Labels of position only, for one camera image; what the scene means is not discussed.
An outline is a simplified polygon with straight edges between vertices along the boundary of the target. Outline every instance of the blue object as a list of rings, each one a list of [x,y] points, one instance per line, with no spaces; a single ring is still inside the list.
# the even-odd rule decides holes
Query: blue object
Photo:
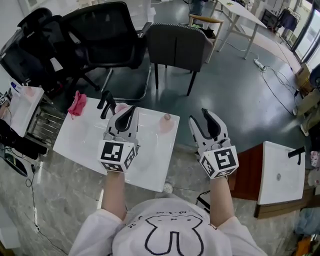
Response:
[[[298,235],[320,235],[320,207],[300,211],[295,232]]]
[[[297,24],[297,18],[288,9],[284,9],[278,18],[278,28],[283,26],[293,32],[295,31]]]
[[[14,82],[11,82],[10,84],[11,84],[12,88],[13,88],[16,92],[19,93],[19,91],[16,89],[17,85],[16,85]]]
[[[320,64],[318,64],[311,72],[309,81],[312,87],[319,89],[320,87]]]
[[[191,4],[190,14],[201,16],[202,15],[202,11],[204,9],[204,6],[205,6],[205,1],[193,0],[193,2]]]

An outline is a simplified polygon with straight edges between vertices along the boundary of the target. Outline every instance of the black cable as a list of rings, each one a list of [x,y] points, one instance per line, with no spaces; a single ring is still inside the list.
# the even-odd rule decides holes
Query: black cable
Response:
[[[264,80],[264,82],[265,82],[265,84],[266,84],[266,86],[268,86],[268,88],[270,89],[270,91],[272,92],[272,94],[273,94],[273,96],[278,100],[278,102],[285,108],[285,110],[286,111],[288,111],[288,113],[291,115],[291,116],[293,116],[294,114],[293,113],[291,113],[287,108],[286,108],[286,106],[285,105],[283,105],[283,103],[280,101],[280,99],[275,95],[275,93],[274,93],[274,91],[270,88],[270,86],[269,86],[269,84],[268,84],[268,82],[266,81],[266,79],[265,79],[265,77],[264,77],[264,73],[263,72],[261,72],[262,74],[262,78],[263,78],[263,80]]]
[[[9,109],[7,106],[5,106],[5,107],[8,109],[8,111],[9,111],[9,113],[10,113],[10,124],[9,124],[10,130],[14,132],[14,130],[11,129],[11,119],[12,119],[11,111],[10,111],[10,109]]]
[[[192,5],[194,3],[194,0],[191,0],[191,2],[190,2],[190,0],[188,0],[188,2],[186,0],[182,0],[182,1],[184,1],[188,5],[189,15],[190,15],[190,5]]]
[[[34,182],[34,178],[35,178],[35,166],[32,164],[31,165],[31,169],[32,169],[32,173],[33,173],[33,176],[32,176],[32,180],[30,180],[29,178],[27,178],[25,180],[25,185],[28,187],[28,188],[31,188],[31,191],[32,191],[32,201],[33,201],[33,224],[34,226],[36,227],[36,229],[38,230],[38,232],[43,235],[46,239],[48,239],[48,241],[52,244],[52,246],[54,246],[55,248],[57,248],[58,250],[60,250],[61,252],[63,252],[65,255],[68,255],[64,250],[62,250],[61,248],[59,248],[58,246],[56,246],[50,239],[49,237],[47,237],[45,234],[43,234],[41,231],[40,231],[40,228],[39,226],[36,224],[36,204],[35,204],[35,193],[34,193],[34,186],[33,186],[33,182]]]
[[[286,59],[286,61],[287,61],[287,64],[289,65],[289,67],[290,67],[290,69],[291,69],[291,71],[292,71],[292,73],[294,72],[294,69],[290,66],[290,62],[289,62],[289,60],[287,59],[287,57],[286,57],[286,55],[285,55],[285,53],[284,53],[284,51],[281,49],[281,47],[280,47],[280,45],[279,44],[276,44],[278,47],[279,47],[279,49],[281,50],[281,52],[283,53],[283,56],[285,57],[285,59]]]
[[[26,159],[26,157],[27,157],[26,155],[24,155],[24,154],[22,154],[22,156],[17,155],[15,152],[12,151],[12,147],[7,146],[7,147],[5,148],[5,150],[7,150],[7,151],[9,151],[10,153],[14,154],[17,158],[21,158],[21,159],[27,161],[30,165],[32,165],[32,162],[30,162],[30,161],[28,161],[28,160]]]

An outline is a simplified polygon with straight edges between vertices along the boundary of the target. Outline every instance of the white desk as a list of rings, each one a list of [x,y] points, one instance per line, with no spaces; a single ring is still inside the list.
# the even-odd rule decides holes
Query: white desk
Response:
[[[31,118],[44,96],[44,90],[40,87],[23,86],[20,94],[15,91],[12,94],[8,107],[10,112],[7,111],[3,119],[20,137],[24,137]]]
[[[216,7],[217,7],[218,3],[221,3],[222,6],[229,11],[228,15],[224,11],[216,10]],[[256,16],[254,16],[250,11],[248,11],[241,4],[239,4],[237,2],[234,2],[234,1],[231,1],[231,0],[215,0],[215,4],[214,4],[214,7],[212,9],[210,17],[213,16],[214,11],[223,12],[226,15],[226,17],[228,18],[228,20],[231,22],[231,25],[228,28],[228,31],[227,31],[227,33],[225,35],[225,38],[222,40],[222,43],[221,43],[220,48],[218,49],[218,52],[220,52],[222,50],[222,48],[224,47],[229,35],[231,33],[235,33],[235,34],[237,34],[239,36],[242,36],[242,37],[245,37],[245,38],[249,39],[249,45],[248,45],[248,48],[246,49],[246,52],[244,54],[244,58],[246,59],[248,54],[249,54],[251,45],[252,45],[252,43],[254,41],[254,38],[256,36],[258,27],[259,26],[261,26],[263,28],[267,28],[267,27]],[[237,26],[237,22],[238,22],[240,17],[244,17],[244,18],[246,18],[246,19],[248,19],[248,20],[250,20],[250,21],[255,23],[252,35],[247,35],[247,34],[241,32],[240,28]]]
[[[97,109],[100,100],[87,98],[81,116],[73,119],[68,113],[55,141],[53,150],[60,155],[107,175],[106,169],[97,160],[98,144],[103,139],[112,116],[109,110],[106,119],[100,118]],[[139,140],[138,155],[134,158],[125,182],[148,190],[162,192],[174,148],[180,117],[171,115],[174,122],[170,132],[159,132],[159,121],[165,113],[138,107],[139,124],[136,138]]]

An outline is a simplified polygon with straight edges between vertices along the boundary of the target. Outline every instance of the cartoon print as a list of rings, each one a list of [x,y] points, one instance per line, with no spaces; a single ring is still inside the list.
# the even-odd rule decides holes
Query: cartoon print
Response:
[[[188,236],[194,236],[195,244],[192,246],[195,248],[197,253],[192,256],[201,256],[204,253],[204,243],[202,241],[202,238],[200,234],[197,232],[196,228],[200,226],[200,224],[203,222],[202,219],[193,216],[193,215],[159,215],[159,216],[152,216],[145,221],[153,226],[152,231],[148,234],[144,247],[145,249],[150,252],[152,255],[156,256],[162,256],[162,255],[168,255],[171,251],[173,254],[175,254],[175,250],[177,250],[178,255],[180,256],[186,256],[190,255],[190,248],[183,248],[181,247],[181,241],[180,241],[180,232],[179,227],[189,227],[190,233]],[[160,236],[163,236],[163,234],[157,235],[157,232],[162,232],[162,230],[158,227],[159,222],[180,222],[180,225],[172,225],[171,231],[168,231],[167,237],[164,238],[164,241],[168,242],[168,248],[166,251],[157,251],[156,247],[153,247],[152,245],[157,244],[157,240],[152,241],[153,239],[159,239]]]

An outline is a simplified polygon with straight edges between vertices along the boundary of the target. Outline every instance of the pink cloth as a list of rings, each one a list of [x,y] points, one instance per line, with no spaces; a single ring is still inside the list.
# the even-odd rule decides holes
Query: pink cloth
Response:
[[[68,112],[71,114],[72,119],[74,119],[74,116],[78,117],[81,116],[82,111],[87,104],[87,95],[85,94],[80,94],[79,91],[77,90],[75,92],[75,97],[74,101],[69,107]]]

